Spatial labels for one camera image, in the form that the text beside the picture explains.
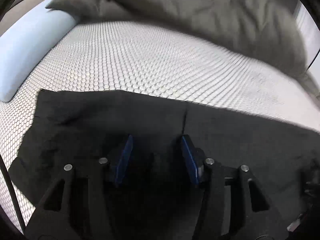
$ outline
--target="metal screw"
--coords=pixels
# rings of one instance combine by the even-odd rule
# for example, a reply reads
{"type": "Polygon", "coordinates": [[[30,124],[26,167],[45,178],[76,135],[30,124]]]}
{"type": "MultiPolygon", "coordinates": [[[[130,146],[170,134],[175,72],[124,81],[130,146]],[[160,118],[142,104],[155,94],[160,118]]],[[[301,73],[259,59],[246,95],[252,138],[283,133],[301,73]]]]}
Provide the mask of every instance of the metal screw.
{"type": "Polygon", "coordinates": [[[241,170],[247,172],[249,171],[249,167],[247,165],[241,165],[241,170]]]}
{"type": "Polygon", "coordinates": [[[99,159],[99,163],[100,164],[106,164],[107,162],[108,162],[108,159],[105,158],[105,157],[102,157],[102,158],[99,159]]]}
{"type": "Polygon", "coordinates": [[[212,159],[212,158],[206,158],[206,159],[205,159],[205,163],[206,163],[206,164],[209,164],[209,165],[212,165],[212,164],[214,164],[214,159],[212,159]]]}
{"type": "Polygon", "coordinates": [[[72,169],[72,165],[71,165],[71,164],[67,164],[67,165],[65,165],[65,166],[63,167],[63,169],[64,169],[65,171],[70,171],[70,170],[72,169]]]}

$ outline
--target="pillow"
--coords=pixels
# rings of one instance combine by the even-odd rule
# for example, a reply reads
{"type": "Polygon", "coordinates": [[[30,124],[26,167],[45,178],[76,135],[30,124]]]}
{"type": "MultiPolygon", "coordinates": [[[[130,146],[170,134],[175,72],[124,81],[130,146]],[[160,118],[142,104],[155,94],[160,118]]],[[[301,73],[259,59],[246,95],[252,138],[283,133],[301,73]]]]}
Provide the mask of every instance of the pillow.
{"type": "MultiPolygon", "coordinates": [[[[134,13],[178,27],[299,78],[306,70],[303,41],[289,11],[275,0],[113,0],[134,13]]],[[[90,18],[112,13],[99,0],[55,0],[50,8],[90,18]]]]}
{"type": "Polygon", "coordinates": [[[44,0],[0,37],[0,101],[8,102],[41,59],[77,23],[78,17],[45,6],[44,0]]]}

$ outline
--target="white textured mattress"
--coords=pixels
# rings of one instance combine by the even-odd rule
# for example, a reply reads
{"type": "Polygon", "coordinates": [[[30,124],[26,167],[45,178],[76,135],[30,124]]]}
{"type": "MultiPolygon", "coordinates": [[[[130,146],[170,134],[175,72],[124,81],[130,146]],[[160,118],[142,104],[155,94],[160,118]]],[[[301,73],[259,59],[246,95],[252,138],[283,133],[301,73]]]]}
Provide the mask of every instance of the white textured mattress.
{"type": "MultiPolygon", "coordinates": [[[[38,91],[127,90],[261,114],[320,131],[320,111],[271,66],[162,27],[76,26],[38,64],[9,103],[0,102],[0,153],[9,168],[31,126],[38,91]]],[[[27,223],[32,204],[16,189],[27,223]]],[[[0,205],[20,228],[4,179],[0,205]]]]}

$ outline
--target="black cloth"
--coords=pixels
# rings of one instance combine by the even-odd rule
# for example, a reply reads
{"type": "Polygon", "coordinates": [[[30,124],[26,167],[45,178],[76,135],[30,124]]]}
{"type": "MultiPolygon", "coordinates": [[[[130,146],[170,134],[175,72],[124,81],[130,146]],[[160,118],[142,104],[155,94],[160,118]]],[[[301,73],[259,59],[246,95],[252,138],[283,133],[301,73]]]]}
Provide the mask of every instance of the black cloth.
{"type": "MultiPolygon", "coordinates": [[[[41,90],[33,124],[9,174],[36,206],[65,164],[106,156],[128,133],[133,135],[134,151],[125,180],[140,185],[141,191],[146,190],[144,185],[152,185],[145,216],[169,214],[165,209],[169,201],[159,198],[175,195],[170,205],[181,217],[189,196],[197,194],[186,186],[188,176],[178,143],[182,134],[189,134],[196,147],[224,166],[247,164],[288,225],[303,210],[299,170],[320,156],[318,133],[259,116],[125,91],[41,90]]],[[[115,202],[122,199],[114,207],[130,204],[131,211],[123,208],[121,214],[136,214],[134,206],[142,205],[134,197],[137,190],[127,192],[127,197],[119,195],[121,190],[126,191],[111,193],[115,202]]]]}

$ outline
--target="mattress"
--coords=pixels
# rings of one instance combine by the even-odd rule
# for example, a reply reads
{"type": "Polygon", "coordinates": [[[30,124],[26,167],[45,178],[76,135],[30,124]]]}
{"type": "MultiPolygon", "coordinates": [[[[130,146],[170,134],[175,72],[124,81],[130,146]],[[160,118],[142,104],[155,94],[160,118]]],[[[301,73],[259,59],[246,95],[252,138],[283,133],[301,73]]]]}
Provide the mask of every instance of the mattress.
{"type": "MultiPolygon", "coordinates": [[[[126,90],[225,107],[320,131],[320,111],[275,68],[158,25],[77,25],[42,59],[14,98],[0,102],[0,153],[9,168],[32,125],[40,89],[126,90]]],[[[15,187],[25,223],[34,206],[15,187]]],[[[20,228],[4,178],[0,204],[20,228]]]]}

